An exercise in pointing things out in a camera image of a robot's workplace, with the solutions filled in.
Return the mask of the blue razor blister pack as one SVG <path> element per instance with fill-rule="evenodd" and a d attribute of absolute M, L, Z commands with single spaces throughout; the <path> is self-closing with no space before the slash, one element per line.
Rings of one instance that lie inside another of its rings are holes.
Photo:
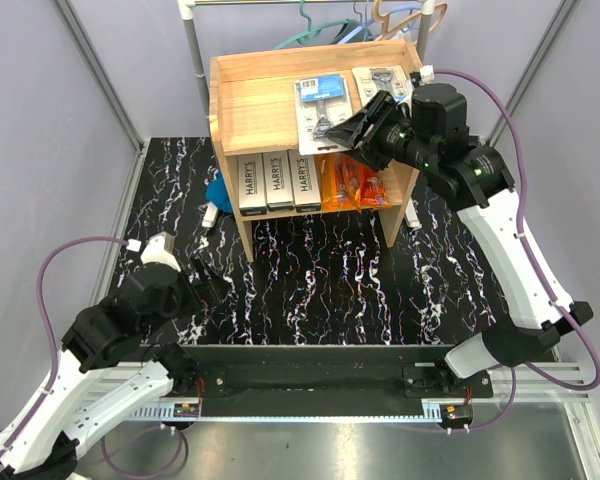
<path fill-rule="evenodd" d="M 344 151 L 326 132 L 352 115 L 346 80 L 340 74 L 318 75 L 294 83 L 298 149 L 302 155 Z"/>

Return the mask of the orange candy bag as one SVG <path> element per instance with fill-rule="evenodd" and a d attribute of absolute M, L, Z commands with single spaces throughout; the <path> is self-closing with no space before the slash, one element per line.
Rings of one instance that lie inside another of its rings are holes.
<path fill-rule="evenodd" d="M 362 165 L 354 158 L 343 155 L 341 173 L 347 195 L 355 210 L 360 212 L 362 210 L 360 193 Z"/>
<path fill-rule="evenodd" d="M 331 213 L 352 210 L 353 204 L 342 176 L 342 155 L 319 155 L 317 165 L 321 175 L 322 211 Z"/>
<path fill-rule="evenodd" d="M 361 173 L 359 197 L 362 207 L 386 208 L 391 205 L 383 181 L 376 172 L 366 166 Z"/>

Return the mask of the white Harry's box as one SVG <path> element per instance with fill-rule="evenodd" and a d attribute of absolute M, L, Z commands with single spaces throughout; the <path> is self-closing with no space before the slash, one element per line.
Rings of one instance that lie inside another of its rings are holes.
<path fill-rule="evenodd" d="M 312 155 L 301 155 L 289 150 L 289 164 L 293 185 L 294 204 L 298 213 L 321 210 L 321 191 L 315 159 Z"/>
<path fill-rule="evenodd" d="M 243 216 L 267 212 L 266 187 L 261 153 L 238 157 L 239 211 Z"/>
<path fill-rule="evenodd" d="M 293 210 L 294 195 L 286 151 L 263 154 L 266 201 L 270 211 Z"/>

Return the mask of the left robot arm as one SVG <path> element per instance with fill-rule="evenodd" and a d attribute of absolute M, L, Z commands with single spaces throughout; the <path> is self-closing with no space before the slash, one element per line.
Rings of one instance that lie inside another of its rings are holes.
<path fill-rule="evenodd" d="M 66 479 L 94 443 L 141 406 L 199 387 L 196 361 L 171 343 L 122 385 L 83 404 L 147 334 L 223 301 L 229 283 L 199 259 L 192 264 L 196 279 L 175 263 L 146 263 L 76 316 L 38 393 L 0 431 L 1 479 Z"/>

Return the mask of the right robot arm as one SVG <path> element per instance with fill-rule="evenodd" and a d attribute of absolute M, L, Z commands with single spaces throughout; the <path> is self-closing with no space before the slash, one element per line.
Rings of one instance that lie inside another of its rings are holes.
<path fill-rule="evenodd" d="M 521 199 L 505 160 L 470 134 L 466 120 L 466 98 L 449 84 L 433 83 L 416 87 L 409 105 L 379 91 L 326 132 L 374 171 L 396 161 L 421 172 L 469 229 L 496 275 L 509 317 L 446 353 L 445 365 L 433 375 L 437 390 L 450 397 L 481 370 L 536 360 L 593 316 L 590 305 L 575 301 L 553 275 L 517 218 Z"/>

